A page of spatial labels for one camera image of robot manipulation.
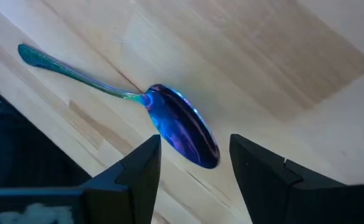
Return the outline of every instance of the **spoon bowl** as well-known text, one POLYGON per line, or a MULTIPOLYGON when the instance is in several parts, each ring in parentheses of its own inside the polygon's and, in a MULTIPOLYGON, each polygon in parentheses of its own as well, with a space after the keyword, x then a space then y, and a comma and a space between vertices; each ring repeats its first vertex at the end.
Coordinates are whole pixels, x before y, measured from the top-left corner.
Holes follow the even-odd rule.
POLYGON ((61 73, 110 95, 142 104, 162 137, 185 158, 208 169, 218 165, 220 154, 215 139, 198 111, 178 91, 156 84, 145 93, 131 93, 105 85, 31 46, 20 44, 18 51, 29 65, 61 73))

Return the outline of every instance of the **wooden board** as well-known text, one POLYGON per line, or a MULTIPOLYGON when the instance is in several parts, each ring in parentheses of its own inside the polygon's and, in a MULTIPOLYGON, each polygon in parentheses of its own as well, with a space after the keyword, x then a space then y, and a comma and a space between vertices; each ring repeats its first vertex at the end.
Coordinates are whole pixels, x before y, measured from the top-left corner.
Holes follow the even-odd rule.
POLYGON ((22 62, 36 46, 131 91, 182 92, 221 150, 214 170, 162 142, 153 223, 249 223, 228 140, 364 183, 364 1, 0 0, 0 94, 91 175, 157 133, 146 110, 22 62))

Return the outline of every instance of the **wood grain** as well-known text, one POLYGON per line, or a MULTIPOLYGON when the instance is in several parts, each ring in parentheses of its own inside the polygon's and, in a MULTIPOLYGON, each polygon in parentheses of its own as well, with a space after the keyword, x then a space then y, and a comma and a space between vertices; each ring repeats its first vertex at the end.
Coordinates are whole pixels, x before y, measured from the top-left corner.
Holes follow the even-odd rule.
POLYGON ((0 0, 0 94, 96 175, 157 133, 146 110, 24 64, 17 45, 126 90, 178 89, 222 159, 201 169, 162 141, 153 223, 249 223, 228 154, 232 133, 364 182, 364 2, 302 2, 0 0))

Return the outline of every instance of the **wooden table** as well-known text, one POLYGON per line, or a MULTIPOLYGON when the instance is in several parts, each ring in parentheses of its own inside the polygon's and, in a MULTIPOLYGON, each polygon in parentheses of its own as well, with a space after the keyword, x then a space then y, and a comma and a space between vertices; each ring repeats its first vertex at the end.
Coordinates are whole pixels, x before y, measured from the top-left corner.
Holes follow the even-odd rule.
POLYGON ((364 0, 0 0, 0 94, 96 175, 157 133, 146 110, 27 66, 23 42, 120 88, 169 85, 201 112, 222 161, 199 168, 163 141, 153 222, 250 223, 232 133, 364 183, 364 0))

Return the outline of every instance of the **blue spoon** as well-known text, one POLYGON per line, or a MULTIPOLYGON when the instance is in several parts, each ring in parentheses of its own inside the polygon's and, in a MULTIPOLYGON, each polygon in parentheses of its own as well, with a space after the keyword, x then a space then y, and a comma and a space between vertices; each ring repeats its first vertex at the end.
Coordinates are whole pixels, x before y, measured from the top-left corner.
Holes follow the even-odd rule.
POLYGON ((208 169, 218 165, 219 149, 211 132, 198 111, 178 91, 156 84, 145 93, 130 93, 90 78, 28 45, 20 44, 18 51, 29 65, 61 73, 110 95, 142 104, 162 137, 184 157, 208 169))

